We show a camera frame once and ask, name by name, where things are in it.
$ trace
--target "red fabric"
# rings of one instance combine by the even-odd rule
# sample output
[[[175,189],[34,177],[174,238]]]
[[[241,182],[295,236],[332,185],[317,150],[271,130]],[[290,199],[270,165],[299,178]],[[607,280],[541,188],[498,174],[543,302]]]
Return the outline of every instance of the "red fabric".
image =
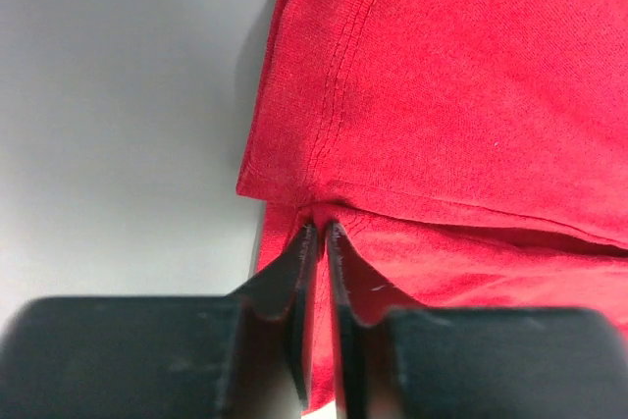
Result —
[[[269,202],[260,266],[313,213],[426,304],[628,334],[628,0],[278,0],[237,189]]]

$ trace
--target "gray background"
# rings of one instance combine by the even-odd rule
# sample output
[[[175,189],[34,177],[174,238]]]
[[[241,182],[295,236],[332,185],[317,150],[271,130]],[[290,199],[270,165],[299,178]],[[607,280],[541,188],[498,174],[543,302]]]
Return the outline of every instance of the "gray background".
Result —
[[[55,293],[222,293],[274,0],[0,0],[0,326]]]

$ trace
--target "fabric fold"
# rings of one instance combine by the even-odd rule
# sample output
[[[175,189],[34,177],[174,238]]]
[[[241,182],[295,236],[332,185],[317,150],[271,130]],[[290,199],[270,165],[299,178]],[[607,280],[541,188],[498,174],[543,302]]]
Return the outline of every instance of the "fabric fold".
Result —
[[[260,267],[315,214],[426,304],[628,334],[626,84],[628,0],[278,0],[237,185],[269,202]]]

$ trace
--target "stitched seam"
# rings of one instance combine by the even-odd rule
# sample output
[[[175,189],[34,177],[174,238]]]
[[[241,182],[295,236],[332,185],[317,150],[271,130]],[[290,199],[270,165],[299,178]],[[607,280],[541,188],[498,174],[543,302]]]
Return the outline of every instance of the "stitched seam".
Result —
[[[324,89],[323,89],[323,105],[322,105],[322,115],[325,115],[325,112],[327,111],[327,109],[329,108],[327,103],[328,101],[328,90],[329,90],[329,84],[330,84],[330,79],[332,77],[332,72],[335,68],[335,65],[339,63],[339,61],[337,60],[338,54],[341,50],[341,45],[344,43],[345,39],[347,38],[347,40],[350,39],[351,33],[352,33],[352,29],[354,27],[354,23],[355,23],[355,18],[354,15],[357,15],[357,13],[359,12],[362,4],[363,4],[364,0],[353,0],[353,4],[351,5],[351,9],[349,10],[349,14],[347,15],[347,18],[344,22],[344,25],[342,26],[342,30],[340,33],[340,37],[336,43],[335,49],[334,49],[334,54],[332,56],[332,60],[330,61],[330,67],[327,70],[326,76],[325,76],[325,85],[324,85]],[[349,22],[351,21],[351,19],[353,19],[353,26],[351,27],[351,31],[348,32],[347,34],[347,27],[349,26]],[[346,52],[346,49],[342,52],[341,56],[340,56],[340,63],[341,60],[344,56]],[[308,200],[308,190],[309,188],[305,187],[308,178],[310,177],[310,175],[313,173],[313,171],[316,169],[317,165],[318,165],[318,160],[319,157],[321,155],[321,150],[324,148],[325,143],[327,142],[327,139],[329,137],[329,132],[330,132],[330,128],[333,125],[334,122],[334,114],[336,112],[335,110],[335,104],[334,104],[334,100],[333,100],[333,96],[332,96],[332,100],[331,100],[331,114],[330,114],[330,119],[329,119],[329,123],[327,125],[323,124],[323,120],[321,120],[321,123],[319,124],[319,128],[316,131],[316,137],[314,139],[314,144],[312,146],[312,149],[310,150],[310,155],[308,157],[308,164],[306,165],[305,168],[305,173],[303,175],[303,179],[301,181],[301,185],[300,187],[302,188],[303,191],[303,195],[301,198],[299,198],[299,200],[301,200],[303,203],[306,202]],[[323,146],[319,148],[319,144],[321,143],[321,141],[323,140],[321,137],[321,134],[323,132],[323,129],[325,129],[324,133],[325,133],[325,138],[324,138],[324,142],[323,142]],[[314,153],[317,151],[318,148],[318,153],[316,155],[316,157],[314,157]]]
[[[347,59],[347,63],[348,66],[346,67],[346,73],[343,75],[343,78],[339,78],[340,76],[340,72],[342,71],[342,65],[344,64],[344,56],[342,57],[342,63],[340,64],[340,68],[339,68],[339,73],[336,76],[336,82],[335,82],[335,94],[332,97],[332,99],[334,99],[336,97],[336,92],[339,91],[340,92],[340,119],[338,122],[338,125],[336,126],[336,132],[332,141],[331,145],[327,145],[328,141],[326,140],[324,143],[324,146],[321,148],[321,152],[323,152],[323,150],[325,150],[325,154],[322,157],[322,161],[325,161],[330,152],[332,151],[332,149],[334,149],[334,147],[336,146],[336,143],[338,141],[338,137],[340,135],[340,130],[342,129],[342,123],[344,122],[344,117],[346,115],[345,113],[345,108],[344,108],[344,97],[345,97],[345,93],[346,93],[346,82],[349,78],[349,76],[351,75],[351,70],[353,68],[353,64],[354,64],[354,59],[355,59],[355,55],[357,54],[357,50],[358,50],[358,46],[360,44],[360,39],[362,38],[362,32],[364,31],[364,26],[366,25],[366,21],[369,18],[369,15],[371,14],[371,11],[373,10],[373,4],[375,3],[376,0],[370,0],[368,2],[368,9],[366,11],[366,14],[364,15],[364,18],[360,21],[360,25],[359,25],[359,31],[357,33],[357,35],[355,36],[355,41],[352,44],[352,49],[351,49],[351,55],[350,58]],[[349,45],[347,44],[346,47],[346,51],[349,51]]]

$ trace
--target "red knit garment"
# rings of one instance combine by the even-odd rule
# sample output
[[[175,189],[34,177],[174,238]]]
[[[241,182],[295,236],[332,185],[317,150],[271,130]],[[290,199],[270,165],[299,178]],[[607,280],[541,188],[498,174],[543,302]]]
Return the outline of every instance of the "red knit garment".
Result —
[[[260,267],[336,218],[423,303],[587,306],[628,335],[628,0],[278,0],[237,190],[269,202]]]

